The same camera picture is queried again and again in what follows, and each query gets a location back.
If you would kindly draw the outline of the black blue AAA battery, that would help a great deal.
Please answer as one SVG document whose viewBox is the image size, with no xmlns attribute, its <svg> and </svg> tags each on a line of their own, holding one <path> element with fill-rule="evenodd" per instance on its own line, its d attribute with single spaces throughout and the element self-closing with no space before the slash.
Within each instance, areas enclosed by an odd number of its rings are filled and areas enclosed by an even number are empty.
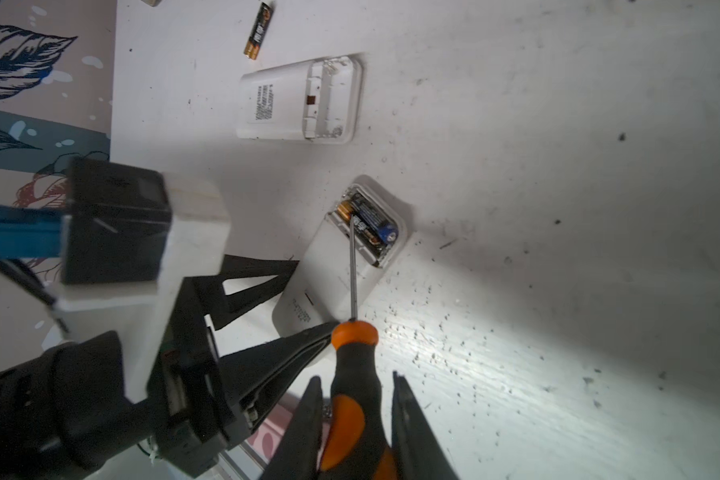
<svg viewBox="0 0 720 480">
<path fill-rule="evenodd" d="M 350 204 L 355 213 L 369 226 L 384 245 L 392 245 L 399 236 L 396 223 L 361 193 L 350 196 Z"/>
</svg>

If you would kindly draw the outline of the white remote control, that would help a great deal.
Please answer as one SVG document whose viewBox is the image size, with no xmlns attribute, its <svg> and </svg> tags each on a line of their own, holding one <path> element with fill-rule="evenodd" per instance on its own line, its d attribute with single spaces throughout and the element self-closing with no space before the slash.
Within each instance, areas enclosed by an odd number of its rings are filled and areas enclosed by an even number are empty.
<svg viewBox="0 0 720 480">
<path fill-rule="evenodd" d="M 355 132 L 362 76 L 351 56 L 248 73 L 239 82 L 237 137 L 346 144 Z"/>
<path fill-rule="evenodd" d="M 408 205 L 367 175 L 357 177 L 325 213 L 303 258 L 272 314 L 277 333 L 290 336 L 330 320 L 350 316 L 349 225 L 336 212 L 338 204 L 361 193 L 397 224 L 399 236 L 385 245 L 382 259 L 372 263 L 365 246 L 356 237 L 358 304 L 362 304 L 402 252 L 410 236 Z"/>
</svg>

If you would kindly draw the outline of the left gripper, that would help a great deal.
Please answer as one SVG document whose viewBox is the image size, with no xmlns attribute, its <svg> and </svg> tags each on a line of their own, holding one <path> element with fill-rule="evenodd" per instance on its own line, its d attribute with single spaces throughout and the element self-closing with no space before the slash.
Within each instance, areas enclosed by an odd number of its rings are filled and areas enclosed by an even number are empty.
<svg viewBox="0 0 720 480">
<path fill-rule="evenodd" d="M 330 321 L 265 344 L 225 351 L 219 330 L 281 294 L 298 260 L 225 255 L 214 275 L 181 284 L 148 381 L 158 457 L 191 479 L 256 434 L 299 374 L 330 344 Z M 226 293 L 228 280 L 269 277 Z"/>
</svg>

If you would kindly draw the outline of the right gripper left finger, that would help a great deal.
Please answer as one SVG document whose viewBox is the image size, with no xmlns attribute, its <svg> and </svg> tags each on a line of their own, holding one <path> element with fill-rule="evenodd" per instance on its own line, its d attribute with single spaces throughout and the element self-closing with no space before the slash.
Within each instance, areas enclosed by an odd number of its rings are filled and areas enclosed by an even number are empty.
<svg viewBox="0 0 720 480">
<path fill-rule="evenodd" d="M 274 456 L 261 480 L 318 478 L 318 454 L 323 437 L 324 398 L 321 379 L 310 379 Z"/>
</svg>

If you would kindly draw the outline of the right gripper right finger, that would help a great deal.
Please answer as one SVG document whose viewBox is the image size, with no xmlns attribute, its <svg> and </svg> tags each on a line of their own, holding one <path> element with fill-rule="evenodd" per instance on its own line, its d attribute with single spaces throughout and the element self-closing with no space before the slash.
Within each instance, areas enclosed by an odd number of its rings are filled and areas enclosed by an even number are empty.
<svg viewBox="0 0 720 480">
<path fill-rule="evenodd" d="M 408 381 L 393 373 L 392 451 L 400 479 L 457 480 Z"/>
</svg>

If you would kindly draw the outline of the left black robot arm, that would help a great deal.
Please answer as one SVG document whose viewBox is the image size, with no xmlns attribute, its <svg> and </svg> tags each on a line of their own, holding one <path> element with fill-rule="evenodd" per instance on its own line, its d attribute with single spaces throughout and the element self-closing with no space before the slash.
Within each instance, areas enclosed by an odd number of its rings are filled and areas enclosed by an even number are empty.
<svg viewBox="0 0 720 480">
<path fill-rule="evenodd" d="M 214 332 L 281 293 L 295 269 L 227 256 L 219 274 L 184 280 L 142 401 L 126 397 L 114 333 L 0 372 L 0 479 L 83 479 L 144 440 L 191 477 L 213 468 L 329 345 L 331 321 L 233 354 L 217 350 Z"/>
</svg>

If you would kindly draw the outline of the orange black screwdriver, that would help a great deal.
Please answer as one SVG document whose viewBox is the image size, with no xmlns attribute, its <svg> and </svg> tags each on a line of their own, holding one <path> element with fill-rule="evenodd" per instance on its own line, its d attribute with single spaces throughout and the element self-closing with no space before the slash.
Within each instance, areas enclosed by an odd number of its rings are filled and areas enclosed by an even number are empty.
<svg viewBox="0 0 720 480">
<path fill-rule="evenodd" d="M 349 218 L 350 316 L 332 333 L 336 367 L 331 385 L 332 420 L 319 462 L 320 479 L 397 479 L 381 419 L 376 371 L 377 329 L 358 315 L 356 236 Z"/>
</svg>

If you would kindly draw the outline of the black gold AAA battery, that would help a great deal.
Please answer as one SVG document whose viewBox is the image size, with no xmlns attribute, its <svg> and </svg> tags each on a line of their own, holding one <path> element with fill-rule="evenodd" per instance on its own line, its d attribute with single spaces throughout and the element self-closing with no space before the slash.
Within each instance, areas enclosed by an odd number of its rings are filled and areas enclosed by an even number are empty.
<svg viewBox="0 0 720 480">
<path fill-rule="evenodd" d="M 272 3 L 265 1 L 260 3 L 253 27 L 244 48 L 244 55 L 250 60 L 256 60 L 259 55 L 261 45 L 271 23 L 273 13 L 274 6 Z"/>
</svg>

